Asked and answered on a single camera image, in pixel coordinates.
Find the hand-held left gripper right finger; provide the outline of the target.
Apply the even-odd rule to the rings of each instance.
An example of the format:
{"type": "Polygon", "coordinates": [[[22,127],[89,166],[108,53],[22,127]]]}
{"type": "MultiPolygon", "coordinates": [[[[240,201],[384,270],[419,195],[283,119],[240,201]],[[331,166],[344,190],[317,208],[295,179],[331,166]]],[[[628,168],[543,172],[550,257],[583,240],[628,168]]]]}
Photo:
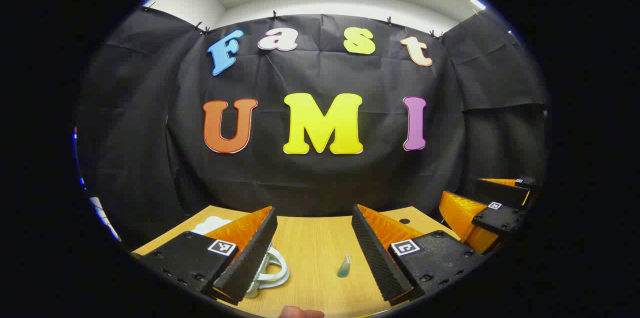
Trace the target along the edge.
{"type": "Polygon", "coordinates": [[[421,233],[361,204],[353,206],[351,225],[382,299],[391,306],[430,299],[488,259],[444,230],[421,233]]]}

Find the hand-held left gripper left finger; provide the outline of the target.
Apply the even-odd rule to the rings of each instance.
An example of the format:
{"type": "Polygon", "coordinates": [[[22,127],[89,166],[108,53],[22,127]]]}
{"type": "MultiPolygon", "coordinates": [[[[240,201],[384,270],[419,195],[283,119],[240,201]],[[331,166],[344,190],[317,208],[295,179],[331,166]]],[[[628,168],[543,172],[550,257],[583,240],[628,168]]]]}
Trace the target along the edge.
{"type": "Polygon", "coordinates": [[[258,274],[277,227],[275,208],[266,206],[206,234],[183,231],[134,256],[192,293],[237,305],[258,274]]]}

